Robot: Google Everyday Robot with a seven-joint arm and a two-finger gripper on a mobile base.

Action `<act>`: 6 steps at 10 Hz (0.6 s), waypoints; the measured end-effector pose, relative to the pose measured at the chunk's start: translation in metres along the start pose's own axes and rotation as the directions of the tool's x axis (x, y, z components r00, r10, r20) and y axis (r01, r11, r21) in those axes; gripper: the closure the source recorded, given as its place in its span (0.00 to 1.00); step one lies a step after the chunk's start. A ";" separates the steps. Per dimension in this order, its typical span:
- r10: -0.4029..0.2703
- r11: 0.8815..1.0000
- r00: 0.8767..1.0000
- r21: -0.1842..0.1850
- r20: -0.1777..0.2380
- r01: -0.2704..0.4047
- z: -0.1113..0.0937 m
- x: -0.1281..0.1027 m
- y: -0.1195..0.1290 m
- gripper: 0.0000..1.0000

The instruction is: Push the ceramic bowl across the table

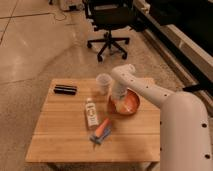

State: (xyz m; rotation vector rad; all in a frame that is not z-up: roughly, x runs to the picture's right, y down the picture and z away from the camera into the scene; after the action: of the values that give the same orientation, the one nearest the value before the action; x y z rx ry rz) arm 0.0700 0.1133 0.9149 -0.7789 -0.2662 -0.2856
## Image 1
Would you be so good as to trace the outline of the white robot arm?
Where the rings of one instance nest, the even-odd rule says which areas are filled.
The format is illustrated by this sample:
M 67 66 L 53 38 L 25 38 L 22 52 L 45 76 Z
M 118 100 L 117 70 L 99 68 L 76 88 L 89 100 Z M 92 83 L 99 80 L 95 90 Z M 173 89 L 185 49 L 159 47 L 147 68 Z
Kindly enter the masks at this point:
M 132 64 L 114 67 L 112 99 L 130 88 L 160 109 L 160 171 L 213 171 L 208 112 L 194 94 L 172 91 L 134 76 Z

